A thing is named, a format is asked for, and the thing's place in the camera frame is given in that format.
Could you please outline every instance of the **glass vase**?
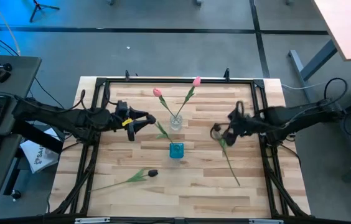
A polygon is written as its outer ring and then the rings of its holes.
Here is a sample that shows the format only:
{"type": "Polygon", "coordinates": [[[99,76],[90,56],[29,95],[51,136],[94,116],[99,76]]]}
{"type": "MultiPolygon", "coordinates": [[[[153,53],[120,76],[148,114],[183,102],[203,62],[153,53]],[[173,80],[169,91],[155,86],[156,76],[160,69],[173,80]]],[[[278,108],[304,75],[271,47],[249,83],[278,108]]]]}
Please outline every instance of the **glass vase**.
{"type": "Polygon", "coordinates": [[[173,115],[170,115],[170,128],[173,129],[174,131],[179,131],[181,130],[182,127],[182,116],[178,114],[178,116],[175,118],[173,115]]]}

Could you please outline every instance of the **metal desk frame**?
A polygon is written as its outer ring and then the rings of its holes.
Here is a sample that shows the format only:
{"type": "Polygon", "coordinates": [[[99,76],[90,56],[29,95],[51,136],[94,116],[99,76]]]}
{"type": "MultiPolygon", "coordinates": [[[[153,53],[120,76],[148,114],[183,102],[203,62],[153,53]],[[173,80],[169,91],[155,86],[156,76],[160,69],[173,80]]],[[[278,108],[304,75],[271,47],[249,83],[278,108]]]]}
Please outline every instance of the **metal desk frame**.
{"type": "MultiPolygon", "coordinates": [[[[290,50],[288,55],[292,59],[292,63],[295,71],[300,79],[301,85],[306,86],[306,82],[318,69],[320,69],[333,55],[337,52],[337,48],[333,43],[333,40],[329,40],[323,48],[308,62],[306,66],[303,66],[301,60],[295,50],[290,50]]],[[[314,102],[315,97],[313,92],[305,88],[303,89],[310,103],[314,102]]]]}

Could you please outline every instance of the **wooden table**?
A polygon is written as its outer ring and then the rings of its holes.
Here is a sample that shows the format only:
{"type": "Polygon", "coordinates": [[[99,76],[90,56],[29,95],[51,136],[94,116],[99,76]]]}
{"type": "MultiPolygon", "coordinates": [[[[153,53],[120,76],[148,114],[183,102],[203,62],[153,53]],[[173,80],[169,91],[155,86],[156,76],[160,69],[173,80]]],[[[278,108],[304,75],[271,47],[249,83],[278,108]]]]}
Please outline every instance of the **wooden table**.
{"type": "MultiPolygon", "coordinates": [[[[306,66],[302,65],[295,50],[289,51],[303,86],[337,52],[345,61],[351,61],[351,0],[312,0],[312,3],[325,20],[331,39],[306,66]]],[[[313,92],[308,89],[304,89],[304,92],[308,100],[313,102],[313,92]]]]}
{"type": "MultiPolygon", "coordinates": [[[[91,102],[96,77],[81,77],[75,102],[85,89],[91,102]]],[[[279,79],[264,80],[269,106],[284,105],[279,79]]],[[[169,112],[153,96],[160,88],[172,111],[177,111],[191,84],[112,83],[111,101],[127,101],[136,110],[153,114],[169,129],[169,112]]],[[[202,84],[184,106],[182,129],[172,132],[175,142],[185,144],[181,160],[169,157],[169,141],[156,139],[159,130],[146,126],[129,142],[126,131],[101,134],[100,148],[92,189],[122,182],[138,170],[157,169],[159,175],[145,182],[127,183],[91,193],[89,216],[111,217],[200,217],[200,218],[269,218],[263,163],[257,135],[238,138],[228,148],[228,156],[241,184],[237,186],[219,144],[210,138],[214,122],[227,122],[237,100],[243,100],[246,113],[253,114],[249,85],[202,84]]],[[[66,141],[64,147],[73,144],[66,141]]],[[[294,143],[286,142],[295,150],[294,143]]],[[[74,186],[82,145],[71,147],[60,156],[51,208],[58,207],[74,186]]],[[[309,213],[309,206],[298,160],[279,148],[281,173],[286,190],[298,205],[309,213]]],[[[278,211],[279,194],[276,194],[278,211]]]]}

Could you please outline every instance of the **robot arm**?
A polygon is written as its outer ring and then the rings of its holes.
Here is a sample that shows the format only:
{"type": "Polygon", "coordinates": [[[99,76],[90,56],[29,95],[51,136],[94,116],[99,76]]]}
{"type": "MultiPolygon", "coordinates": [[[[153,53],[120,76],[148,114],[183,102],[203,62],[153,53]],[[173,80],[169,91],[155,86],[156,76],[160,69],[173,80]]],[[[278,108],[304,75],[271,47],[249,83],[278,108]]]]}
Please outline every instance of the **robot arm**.
{"type": "MultiPolygon", "coordinates": [[[[272,106],[261,110],[253,117],[244,115],[243,102],[238,101],[236,108],[228,115],[230,124],[221,134],[221,138],[226,141],[227,145],[232,146],[238,136],[265,133],[267,143],[271,146],[278,146],[291,133],[320,122],[338,120],[341,117],[341,108],[330,99],[292,108],[272,106]]],[[[220,130],[220,125],[214,124],[212,132],[220,130]]]]}
{"type": "Polygon", "coordinates": [[[72,109],[65,110],[56,106],[45,105],[33,98],[17,98],[18,102],[12,115],[23,121],[40,121],[72,133],[75,138],[87,144],[93,144],[93,135],[102,131],[127,130],[128,139],[134,140],[134,134],[156,119],[145,111],[134,110],[126,102],[118,101],[115,112],[97,108],[95,111],[72,109]]]}

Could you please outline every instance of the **tulip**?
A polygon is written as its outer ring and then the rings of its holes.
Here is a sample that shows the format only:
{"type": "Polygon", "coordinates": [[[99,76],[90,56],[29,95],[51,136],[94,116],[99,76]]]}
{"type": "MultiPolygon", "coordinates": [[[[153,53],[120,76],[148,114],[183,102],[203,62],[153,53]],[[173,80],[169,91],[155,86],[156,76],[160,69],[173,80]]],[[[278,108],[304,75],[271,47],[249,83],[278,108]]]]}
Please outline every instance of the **tulip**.
{"type": "Polygon", "coordinates": [[[175,115],[175,117],[178,116],[178,114],[180,113],[181,109],[184,107],[184,105],[189,101],[189,99],[195,95],[194,93],[194,89],[195,87],[200,86],[200,77],[196,77],[195,80],[192,82],[192,88],[189,90],[187,96],[185,97],[184,103],[182,104],[180,110],[177,112],[177,114],[175,115]]]}
{"type": "Polygon", "coordinates": [[[164,100],[164,98],[162,96],[162,91],[158,88],[154,88],[153,95],[156,97],[159,97],[159,100],[161,101],[162,105],[170,112],[171,115],[174,116],[174,114],[170,111],[169,107],[167,106],[166,101],[164,100]]]}
{"type": "Polygon", "coordinates": [[[94,189],[94,190],[101,190],[101,189],[105,189],[108,187],[113,187],[116,185],[120,185],[120,184],[125,184],[125,183],[130,183],[130,182],[140,182],[140,181],[146,181],[146,179],[144,177],[154,177],[156,175],[158,175],[158,171],[157,170],[150,170],[148,171],[148,174],[144,175],[144,169],[141,169],[140,171],[138,171],[134,176],[130,177],[128,180],[117,183],[117,184],[112,184],[106,187],[101,187],[99,189],[94,189]]]}
{"type": "Polygon", "coordinates": [[[192,84],[194,87],[200,86],[200,77],[196,77],[196,79],[194,80],[194,82],[192,84]]]}
{"type": "Polygon", "coordinates": [[[153,89],[153,95],[156,97],[162,96],[162,91],[158,88],[153,89]]]}

